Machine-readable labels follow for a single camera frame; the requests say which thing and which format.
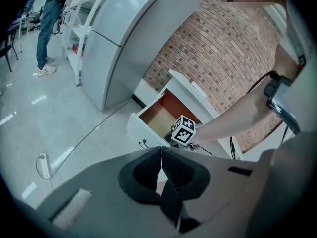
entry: black chair leg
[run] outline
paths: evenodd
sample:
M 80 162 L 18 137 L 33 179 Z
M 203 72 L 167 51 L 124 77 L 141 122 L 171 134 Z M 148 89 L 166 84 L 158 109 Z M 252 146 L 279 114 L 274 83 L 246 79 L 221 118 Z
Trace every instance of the black chair leg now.
M 10 72 L 12 72 L 12 69 L 11 69 L 11 65 L 10 65 L 10 62 L 9 62 L 9 57 L 8 57 L 8 53 L 5 53 L 5 59 L 9 65 L 9 69 L 10 69 Z
M 18 55 L 17 55 L 17 53 L 16 53 L 16 51 L 15 51 L 15 48 L 14 48 L 13 43 L 12 43 L 12 48 L 13 48 L 13 51 L 15 52 L 16 59 L 19 60 Z

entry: white cabinet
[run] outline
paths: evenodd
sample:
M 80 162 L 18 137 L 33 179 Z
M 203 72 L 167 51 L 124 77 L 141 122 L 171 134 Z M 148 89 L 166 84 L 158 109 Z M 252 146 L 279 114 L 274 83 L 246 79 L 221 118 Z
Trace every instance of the white cabinet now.
M 203 125 L 219 116 L 210 102 L 182 74 L 170 70 L 173 76 L 162 91 L 137 114 L 133 113 L 127 126 L 127 135 L 141 147 L 170 146 L 168 135 L 171 126 L 184 115 L 196 125 Z M 242 153 L 236 146 L 239 157 Z M 205 144 L 205 147 L 221 157 L 231 157 L 229 140 L 222 139 Z

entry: black chair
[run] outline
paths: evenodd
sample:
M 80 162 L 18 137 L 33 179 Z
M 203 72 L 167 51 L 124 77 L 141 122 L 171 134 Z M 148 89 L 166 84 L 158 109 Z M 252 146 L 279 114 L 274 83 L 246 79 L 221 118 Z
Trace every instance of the black chair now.
M 18 30 L 18 27 L 19 27 L 18 25 L 14 26 L 14 27 L 11 27 L 7 31 L 7 33 L 5 35 L 4 48 L 0 50 L 0 58 L 5 56 L 5 59 L 6 59 L 7 63 L 8 63 L 8 65 L 9 65 L 10 72 L 12 72 L 12 69 L 11 69 L 11 65 L 10 65 L 10 62 L 9 62 L 8 51 L 11 48 L 13 48 L 13 51 L 14 51 L 14 53 L 16 55 L 16 59 L 18 60 L 18 55 L 17 55 L 17 53 L 15 51 L 15 48 L 14 48 L 14 45 L 13 45 L 14 38 L 15 38 L 16 32 Z M 10 44 L 8 43 L 9 36 L 11 36 L 11 43 Z

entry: brick wall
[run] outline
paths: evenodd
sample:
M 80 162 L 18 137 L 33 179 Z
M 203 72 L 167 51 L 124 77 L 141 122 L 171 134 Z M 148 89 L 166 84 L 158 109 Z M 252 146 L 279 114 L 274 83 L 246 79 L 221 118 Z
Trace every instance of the brick wall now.
M 144 79 L 156 91 L 170 80 L 169 69 L 193 79 L 221 114 L 274 65 L 280 34 L 262 9 L 239 9 L 216 0 L 200 8 L 173 34 Z M 236 138 L 243 152 L 269 136 L 280 124 L 272 114 Z

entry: white tile floor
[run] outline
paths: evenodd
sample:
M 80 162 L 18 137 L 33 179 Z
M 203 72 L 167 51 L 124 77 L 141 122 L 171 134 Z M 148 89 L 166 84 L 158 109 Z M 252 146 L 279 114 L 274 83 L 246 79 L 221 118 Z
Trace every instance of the white tile floor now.
M 100 112 L 82 88 L 76 87 L 70 64 L 63 58 L 60 36 L 52 35 L 48 44 L 57 72 L 38 78 L 34 74 L 37 36 L 38 32 L 21 37 L 19 60 L 10 58 L 12 73 L 5 59 L 0 60 L 0 171 L 13 196 L 21 200 L 25 189 L 35 183 L 36 188 L 25 199 L 34 208 L 51 192 L 49 181 L 36 172 L 36 157 L 47 153 L 54 161 L 122 105 Z M 141 107 L 130 100 L 100 125 L 60 168 L 52 179 L 53 189 L 93 163 L 141 149 L 125 130 L 130 114 L 139 110 Z

